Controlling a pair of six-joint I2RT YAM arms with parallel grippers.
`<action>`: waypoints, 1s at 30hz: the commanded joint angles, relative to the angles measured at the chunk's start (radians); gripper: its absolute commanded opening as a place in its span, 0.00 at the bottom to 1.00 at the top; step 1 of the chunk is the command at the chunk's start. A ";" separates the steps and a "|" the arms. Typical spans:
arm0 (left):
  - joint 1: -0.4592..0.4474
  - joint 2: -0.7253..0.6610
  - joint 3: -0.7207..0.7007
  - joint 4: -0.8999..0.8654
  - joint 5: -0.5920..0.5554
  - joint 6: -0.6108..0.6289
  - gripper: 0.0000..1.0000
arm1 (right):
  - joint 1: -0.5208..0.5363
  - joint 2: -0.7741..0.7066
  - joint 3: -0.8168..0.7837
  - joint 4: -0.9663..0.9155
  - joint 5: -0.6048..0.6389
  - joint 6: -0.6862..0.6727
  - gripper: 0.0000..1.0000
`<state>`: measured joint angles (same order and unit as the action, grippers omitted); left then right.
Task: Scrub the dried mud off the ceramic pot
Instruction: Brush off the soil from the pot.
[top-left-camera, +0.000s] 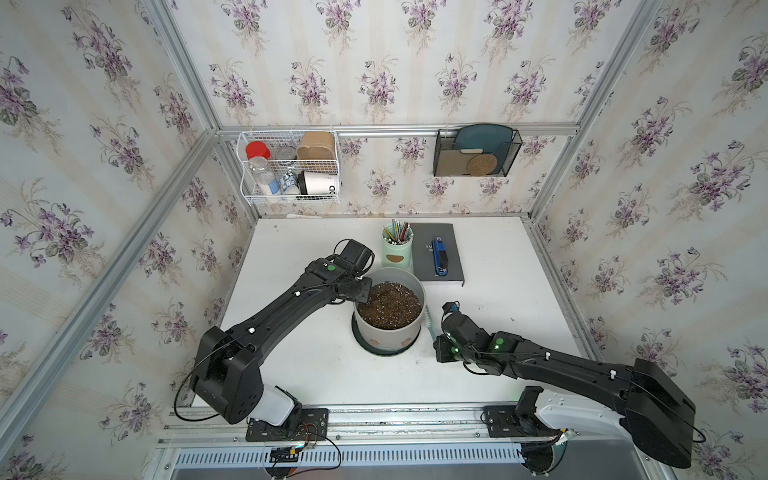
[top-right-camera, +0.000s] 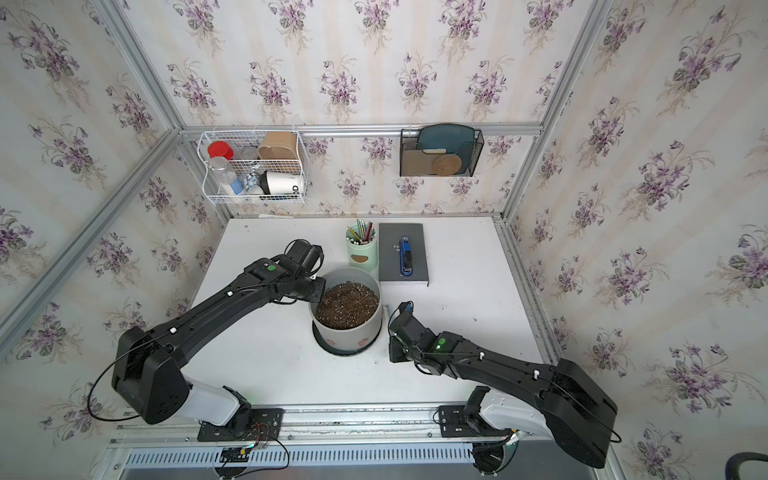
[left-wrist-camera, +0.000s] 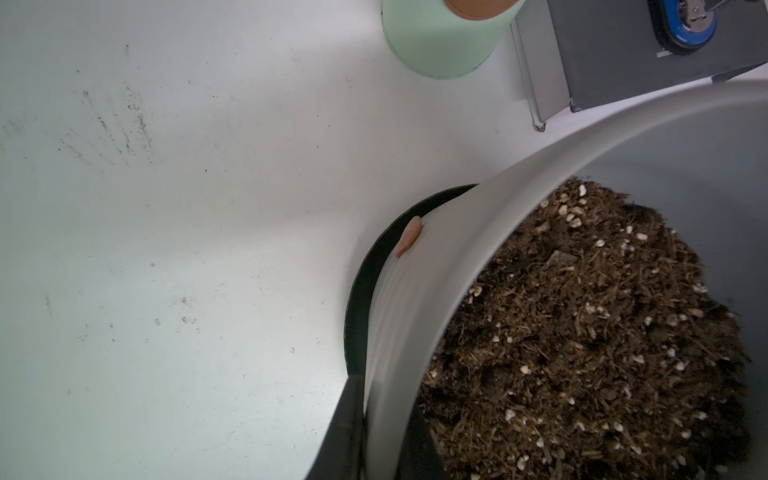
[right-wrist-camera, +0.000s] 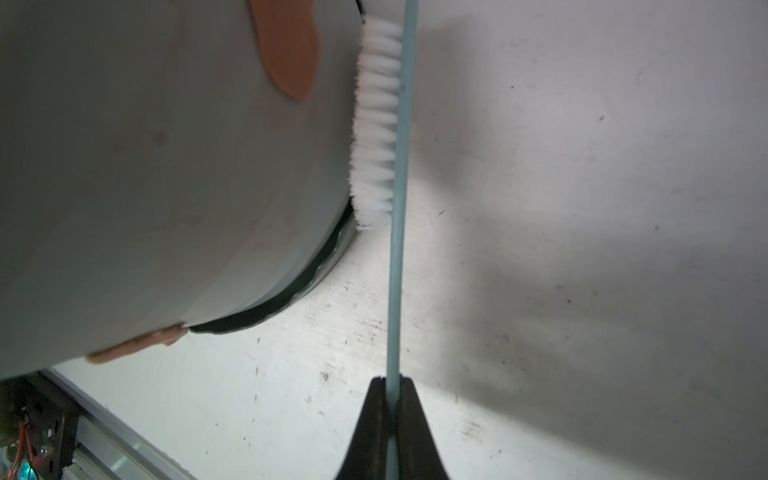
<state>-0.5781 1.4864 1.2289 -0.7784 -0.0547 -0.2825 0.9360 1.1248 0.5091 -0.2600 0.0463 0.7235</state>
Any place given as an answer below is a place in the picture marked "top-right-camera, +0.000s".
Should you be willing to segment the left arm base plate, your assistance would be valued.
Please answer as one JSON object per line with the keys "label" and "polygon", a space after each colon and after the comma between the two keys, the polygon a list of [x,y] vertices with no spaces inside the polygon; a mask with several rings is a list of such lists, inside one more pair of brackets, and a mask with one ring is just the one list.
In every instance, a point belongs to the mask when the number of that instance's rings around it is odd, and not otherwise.
{"label": "left arm base plate", "polygon": [[285,410],[282,408],[252,409],[243,431],[235,430],[232,426],[215,426],[202,422],[197,441],[201,443],[267,441],[279,436],[284,414]]}

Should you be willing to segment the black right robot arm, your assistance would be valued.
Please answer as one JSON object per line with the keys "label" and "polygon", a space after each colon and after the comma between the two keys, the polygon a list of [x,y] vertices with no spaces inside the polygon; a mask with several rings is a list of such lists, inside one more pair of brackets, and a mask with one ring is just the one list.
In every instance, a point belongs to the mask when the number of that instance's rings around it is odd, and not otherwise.
{"label": "black right robot arm", "polygon": [[470,424],[484,435],[493,423],[481,413],[492,390],[510,395],[543,415],[556,444],[584,465],[602,469],[609,446],[621,437],[613,430],[616,403],[578,364],[560,359],[537,364],[481,347],[453,332],[435,334],[413,315],[413,303],[403,302],[387,321],[389,355],[393,363],[411,362],[425,375],[448,376],[479,384],[466,407]]}

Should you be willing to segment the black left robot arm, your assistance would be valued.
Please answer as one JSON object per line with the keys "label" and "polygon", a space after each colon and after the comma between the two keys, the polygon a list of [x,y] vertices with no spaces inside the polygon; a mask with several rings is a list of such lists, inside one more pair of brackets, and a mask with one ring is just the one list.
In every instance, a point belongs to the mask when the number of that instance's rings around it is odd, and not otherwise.
{"label": "black left robot arm", "polygon": [[236,390],[194,383],[182,369],[210,341],[251,312],[269,304],[322,299],[321,246],[292,241],[280,254],[246,266],[232,282],[180,316],[150,330],[133,327],[118,341],[113,390],[150,425],[172,417],[230,430],[251,429],[251,403]]}

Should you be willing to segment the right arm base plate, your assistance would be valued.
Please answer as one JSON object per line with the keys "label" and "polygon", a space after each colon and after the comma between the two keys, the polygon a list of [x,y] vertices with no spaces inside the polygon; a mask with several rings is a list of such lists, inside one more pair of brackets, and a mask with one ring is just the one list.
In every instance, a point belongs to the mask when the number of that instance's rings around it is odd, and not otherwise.
{"label": "right arm base plate", "polygon": [[472,427],[461,405],[441,405],[433,415],[442,438],[472,438],[478,437],[476,428]]}

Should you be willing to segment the grey ceramic pot with soil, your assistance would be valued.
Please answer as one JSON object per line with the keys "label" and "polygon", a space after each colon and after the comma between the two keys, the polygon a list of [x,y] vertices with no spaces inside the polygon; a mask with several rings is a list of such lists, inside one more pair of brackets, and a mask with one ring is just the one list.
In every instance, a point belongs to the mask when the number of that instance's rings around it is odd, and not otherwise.
{"label": "grey ceramic pot with soil", "polygon": [[335,356],[354,356],[370,348],[383,324],[380,284],[370,273],[344,267],[323,275],[326,289],[310,305],[312,333],[320,347]]}

